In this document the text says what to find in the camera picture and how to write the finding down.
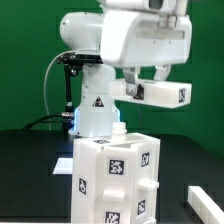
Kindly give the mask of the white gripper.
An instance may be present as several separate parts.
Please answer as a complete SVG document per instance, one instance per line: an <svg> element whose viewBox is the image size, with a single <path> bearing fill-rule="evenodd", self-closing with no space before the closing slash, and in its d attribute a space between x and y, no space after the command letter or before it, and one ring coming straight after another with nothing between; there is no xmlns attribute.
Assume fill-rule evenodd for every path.
<svg viewBox="0 0 224 224"><path fill-rule="evenodd" d="M103 21L100 55L105 64L124 68L126 94L136 97L139 69L135 67L156 66L154 79L165 81L170 65L187 61L191 36L188 16L109 10Z"/></svg>

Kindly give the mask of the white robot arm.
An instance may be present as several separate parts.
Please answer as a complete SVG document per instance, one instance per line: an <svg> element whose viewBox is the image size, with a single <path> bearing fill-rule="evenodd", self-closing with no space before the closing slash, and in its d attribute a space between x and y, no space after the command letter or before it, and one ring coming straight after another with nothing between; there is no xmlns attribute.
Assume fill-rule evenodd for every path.
<svg viewBox="0 0 224 224"><path fill-rule="evenodd" d="M192 86L169 82L171 67L190 53L188 0L96 0L101 14L66 14L60 35L71 51L69 75L83 74L81 103L71 135L111 135L120 124L117 100L178 108L191 101Z"/></svg>

